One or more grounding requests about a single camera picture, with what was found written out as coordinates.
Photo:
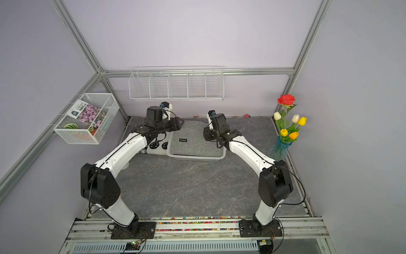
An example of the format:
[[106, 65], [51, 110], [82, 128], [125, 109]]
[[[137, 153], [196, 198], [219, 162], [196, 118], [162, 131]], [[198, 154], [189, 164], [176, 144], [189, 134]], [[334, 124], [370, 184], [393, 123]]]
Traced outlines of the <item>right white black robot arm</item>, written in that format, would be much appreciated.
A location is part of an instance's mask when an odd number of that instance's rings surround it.
[[294, 191], [290, 171], [283, 160], [278, 162], [253, 147], [237, 130], [232, 130], [224, 114], [214, 110], [207, 114], [208, 126], [204, 128], [206, 141], [215, 142], [247, 163], [259, 178], [258, 194], [261, 202], [253, 219], [239, 222], [241, 237], [281, 236], [281, 223], [276, 212]]

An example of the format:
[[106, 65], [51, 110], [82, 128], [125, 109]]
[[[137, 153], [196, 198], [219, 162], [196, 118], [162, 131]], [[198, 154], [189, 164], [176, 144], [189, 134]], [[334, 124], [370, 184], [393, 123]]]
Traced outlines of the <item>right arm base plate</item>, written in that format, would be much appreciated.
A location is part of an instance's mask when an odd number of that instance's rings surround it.
[[282, 226], [279, 221], [273, 220], [267, 225], [262, 225], [254, 220], [239, 221], [240, 237], [257, 238], [257, 237], [282, 237]]

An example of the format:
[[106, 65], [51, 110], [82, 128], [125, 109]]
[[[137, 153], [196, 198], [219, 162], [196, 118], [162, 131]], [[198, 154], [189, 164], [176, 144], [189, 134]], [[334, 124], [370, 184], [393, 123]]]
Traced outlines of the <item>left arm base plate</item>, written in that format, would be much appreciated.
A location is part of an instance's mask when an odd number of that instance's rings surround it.
[[113, 228], [108, 226], [111, 232], [112, 240], [122, 240], [122, 239], [153, 239], [156, 222], [135, 222], [133, 225], [121, 226], [113, 223]]

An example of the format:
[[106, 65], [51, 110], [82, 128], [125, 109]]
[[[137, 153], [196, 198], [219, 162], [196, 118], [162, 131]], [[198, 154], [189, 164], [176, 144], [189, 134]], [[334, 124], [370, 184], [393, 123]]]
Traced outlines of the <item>white plastic perforated basket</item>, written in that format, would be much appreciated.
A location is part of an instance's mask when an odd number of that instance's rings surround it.
[[176, 138], [168, 143], [167, 155], [179, 160], [218, 161], [225, 158], [226, 149], [211, 141]]

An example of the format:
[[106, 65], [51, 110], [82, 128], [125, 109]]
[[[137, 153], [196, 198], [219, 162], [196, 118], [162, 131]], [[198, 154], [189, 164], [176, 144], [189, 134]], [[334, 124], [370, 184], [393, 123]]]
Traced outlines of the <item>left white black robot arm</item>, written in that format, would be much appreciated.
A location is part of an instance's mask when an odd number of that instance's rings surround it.
[[147, 235], [139, 225], [139, 217], [129, 209], [121, 197], [116, 181], [121, 170], [130, 160], [159, 135], [179, 131], [184, 121], [172, 112], [172, 105], [163, 102], [147, 109], [143, 124], [136, 126], [124, 141], [112, 152], [94, 164], [85, 164], [80, 170], [80, 193], [89, 205], [95, 204], [112, 220], [114, 238]]

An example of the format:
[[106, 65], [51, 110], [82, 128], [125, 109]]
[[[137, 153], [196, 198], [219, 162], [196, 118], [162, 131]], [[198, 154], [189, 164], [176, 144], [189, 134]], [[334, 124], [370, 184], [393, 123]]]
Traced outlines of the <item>grey scarf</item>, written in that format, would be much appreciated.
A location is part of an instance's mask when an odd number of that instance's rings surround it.
[[186, 138], [192, 140], [205, 140], [204, 128], [207, 127], [207, 123], [201, 121], [185, 121], [181, 130], [171, 132], [171, 140], [176, 138]]

